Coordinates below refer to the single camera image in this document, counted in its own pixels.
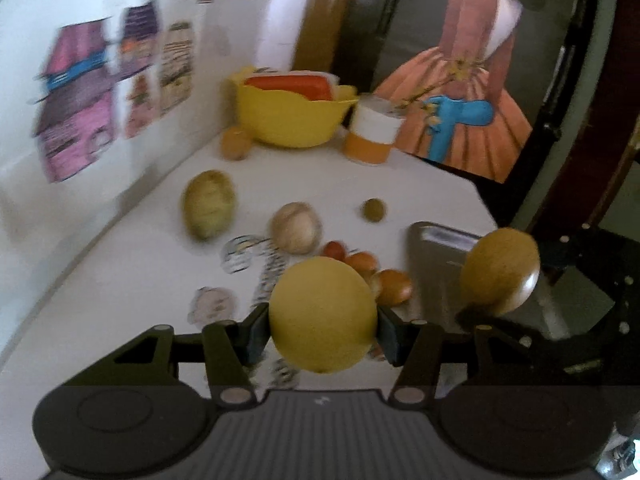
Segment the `white orange cup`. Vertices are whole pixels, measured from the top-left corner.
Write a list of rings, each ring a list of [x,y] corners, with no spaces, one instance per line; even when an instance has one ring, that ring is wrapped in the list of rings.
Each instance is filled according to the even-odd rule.
[[[343,154],[362,164],[384,164],[404,121],[405,112],[392,102],[373,94],[362,96],[347,128]]]

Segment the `large yellow lemon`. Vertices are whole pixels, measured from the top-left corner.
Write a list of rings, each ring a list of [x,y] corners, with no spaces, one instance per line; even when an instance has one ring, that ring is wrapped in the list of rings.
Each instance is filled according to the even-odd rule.
[[[273,343],[291,365],[316,374],[348,370],[374,343],[378,312],[367,282],[346,263],[295,263],[269,300]]]

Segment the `woman in dress painting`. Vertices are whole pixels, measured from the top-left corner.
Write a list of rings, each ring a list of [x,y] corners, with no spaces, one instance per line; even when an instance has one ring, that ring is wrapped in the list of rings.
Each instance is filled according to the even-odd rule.
[[[575,0],[409,0],[374,93],[403,108],[396,146],[503,183],[558,73]]]

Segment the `small orange tangerine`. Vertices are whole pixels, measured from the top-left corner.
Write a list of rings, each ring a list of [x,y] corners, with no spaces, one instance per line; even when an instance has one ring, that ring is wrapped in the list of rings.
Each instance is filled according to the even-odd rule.
[[[366,281],[380,270],[378,258],[370,252],[354,252],[347,255],[344,263],[354,269]]]

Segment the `metal tray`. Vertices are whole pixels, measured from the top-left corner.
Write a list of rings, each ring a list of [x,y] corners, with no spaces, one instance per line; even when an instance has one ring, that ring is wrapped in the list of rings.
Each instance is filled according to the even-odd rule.
[[[460,333],[456,315],[465,303],[460,292],[460,271],[466,254],[480,238],[433,222],[416,222],[406,234],[407,262],[414,284],[411,314],[442,326],[448,333]],[[536,328],[544,336],[557,340],[570,336],[560,307],[554,302],[551,286],[541,275],[536,286],[506,319]]]

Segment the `small orange fruit by bowl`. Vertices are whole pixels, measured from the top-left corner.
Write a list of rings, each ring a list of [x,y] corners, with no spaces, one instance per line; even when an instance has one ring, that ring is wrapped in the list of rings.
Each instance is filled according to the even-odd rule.
[[[241,127],[233,126],[221,133],[219,151],[224,159],[232,162],[246,159],[252,147],[253,138]]]

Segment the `beige peach fruit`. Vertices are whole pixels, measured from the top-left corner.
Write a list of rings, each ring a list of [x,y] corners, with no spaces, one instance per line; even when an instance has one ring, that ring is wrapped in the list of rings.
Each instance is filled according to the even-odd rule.
[[[269,222],[273,244],[291,255],[307,255],[315,250],[322,235],[322,224],[314,208],[295,202],[282,206]]]

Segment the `small red tomato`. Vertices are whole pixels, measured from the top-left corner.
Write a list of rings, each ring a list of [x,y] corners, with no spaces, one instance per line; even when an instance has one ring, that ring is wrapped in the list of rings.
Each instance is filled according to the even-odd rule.
[[[337,240],[331,240],[323,246],[321,255],[322,257],[344,261],[346,258],[346,247]]]

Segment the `small brown round fruit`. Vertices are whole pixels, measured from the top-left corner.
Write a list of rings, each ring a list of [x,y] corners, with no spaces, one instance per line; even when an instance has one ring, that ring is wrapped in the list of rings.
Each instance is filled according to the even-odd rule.
[[[385,219],[387,206],[384,200],[369,198],[361,206],[361,214],[369,222],[378,223]]]

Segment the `green oval mango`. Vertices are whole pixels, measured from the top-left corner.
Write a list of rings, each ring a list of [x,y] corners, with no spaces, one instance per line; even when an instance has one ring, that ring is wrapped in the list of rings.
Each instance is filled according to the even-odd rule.
[[[237,204],[234,184],[226,172],[201,172],[182,193],[186,232],[196,240],[212,240],[230,228]]]

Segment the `brown round pear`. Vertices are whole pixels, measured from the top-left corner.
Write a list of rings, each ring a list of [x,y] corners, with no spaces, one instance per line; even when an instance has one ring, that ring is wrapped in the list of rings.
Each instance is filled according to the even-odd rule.
[[[540,268],[533,237],[512,228],[492,231],[465,257],[460,272],[462,299],[491,315],[513,312],[533,293]]]

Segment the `yellow plastic bowl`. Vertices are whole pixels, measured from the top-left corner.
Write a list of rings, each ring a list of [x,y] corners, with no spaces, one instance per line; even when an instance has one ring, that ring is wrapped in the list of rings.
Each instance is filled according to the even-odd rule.
[[[294,70],[298,74],[324,75],[333,84],[333,101],[309,101],[287,91],[267,91],[246,86],[248,77],[282,72],[260,72],[244,67],[232,74],[236,123],[253,139],[278,148],[315,148],[329,142],[347,112],[358,102],[357,89],[343,86],[337,76]]]

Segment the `orange sponge in bowl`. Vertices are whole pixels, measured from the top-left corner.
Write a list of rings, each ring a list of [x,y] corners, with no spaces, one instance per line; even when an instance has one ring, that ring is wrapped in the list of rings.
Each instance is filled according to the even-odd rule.
[[[299,94],[309,101],[333,101],[333,84],[319,74],[268,74],[248,77],[244,81],[251,86],[267,91],[287,91]]]

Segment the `colourful house drawings sheet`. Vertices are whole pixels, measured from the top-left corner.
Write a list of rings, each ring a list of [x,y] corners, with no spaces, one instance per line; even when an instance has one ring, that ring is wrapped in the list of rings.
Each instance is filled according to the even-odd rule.
[[[63,182],[99,160],[119,136],[132,139],[190,98],[194,27],[160,27],[153,0],[127,8],[107,39],[107,20],[58,30],[39,78],[44,97],[34,138],[43,172]]]

